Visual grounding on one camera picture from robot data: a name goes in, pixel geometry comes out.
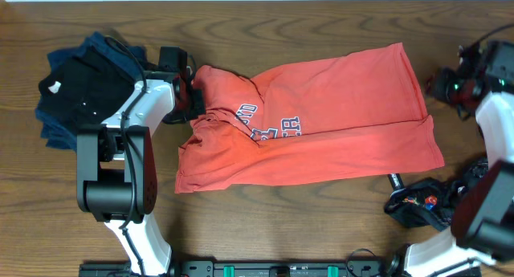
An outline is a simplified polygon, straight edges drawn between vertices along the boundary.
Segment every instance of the wooden surface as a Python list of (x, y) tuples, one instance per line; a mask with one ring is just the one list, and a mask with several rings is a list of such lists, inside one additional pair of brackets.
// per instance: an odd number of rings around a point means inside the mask
[[(0, 3), (0, 275), (73, 276), (85, 260), (127, 259), (114, 234), (82, 213), (75, 198), (75, 153), (45, 148), (34, 116), (46, 54), (116, 30), (131, 44), (178, 45), (199, 64), (253, 76), (298, 61), (403, 42), (418, 79), (455, 66), (457, 47), (514, 20), (513, 2), (149, 2)], [(514, 31), (497, 35), (514, 39)], [(447, 165), (404, 174), (446, 180), (484, 152), (473, 120), (426, 99)], [(345, 259), (369, 248), (389, 255), (432, 236), (406, 230), (382, 212), (385, 176), (314, 185), (236, 185), (176, 195), (177, 147), (188, 125), (160, 126), (153, 138), (159, 178), (155, 214), (184, 255), (228, 259)], [(514, 264), (507, 265), (514, 269)], [(485, 275), (496, 274), (485, 270)]]

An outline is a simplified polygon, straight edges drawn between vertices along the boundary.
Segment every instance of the wooden table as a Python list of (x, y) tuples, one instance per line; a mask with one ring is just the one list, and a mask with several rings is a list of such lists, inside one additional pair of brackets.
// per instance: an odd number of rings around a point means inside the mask
[[(85, 260), (127, 259), (114, 234), (82, 213), (75, 197), (75, 153), (45, 148), (35, 119), (46, 54), (114, 29), (145, 45), (157, 62), (178, 45), (197, 62), (253, 76), (298, 61), (403, 42), (420, 82), (456, 66), (457, 47), (514, 19), (513, 2), (105, 2), (0, 3), (0, 275), (73, 276)], [(497, 38), (514, 39), (514, 31)], [(404, 174), (406, 183), (457, 174), (484, 153), (476, 123), (426, 99), (447, 165)], [(189, 125), (159, 127), (153, 138), (159, 178), (155, 214), (183, 255), (234, 259), (345, 259), (369, 248), (390, 255), (435, 234), (407, 230), (385, 215), (385, 176), (313, 185), (235, 185), (173, 193), (177, 147)], [(485, 275), (496, 275), (484, 270)]]

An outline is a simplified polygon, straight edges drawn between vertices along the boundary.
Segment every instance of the green object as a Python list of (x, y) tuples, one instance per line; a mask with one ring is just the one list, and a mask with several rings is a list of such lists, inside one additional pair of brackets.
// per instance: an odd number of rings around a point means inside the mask
[(339, 277), (339, 268), (336, 266), (328, 266), (328, 277)]
[(235, 269), (234, 266), (225, 266), (223, 268), (223, 277), (234, 277)]

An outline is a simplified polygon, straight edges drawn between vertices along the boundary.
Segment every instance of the orange cloth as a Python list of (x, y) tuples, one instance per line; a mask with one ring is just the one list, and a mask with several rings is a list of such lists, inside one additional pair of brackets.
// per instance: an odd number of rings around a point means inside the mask
[(246, 79), (201, 67), (207, 113), (179, 149), (177, 193), (299, 185), (444, 165), (400, 43)]

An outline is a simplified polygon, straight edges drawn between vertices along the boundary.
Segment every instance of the red shirt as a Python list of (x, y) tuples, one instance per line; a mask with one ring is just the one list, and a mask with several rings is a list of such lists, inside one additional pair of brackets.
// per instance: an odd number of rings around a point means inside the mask
[(201, 67), (207, 113), (179, 149), (176, 192), (299, 185), (444, 165), (400, 43), (245, 79)]

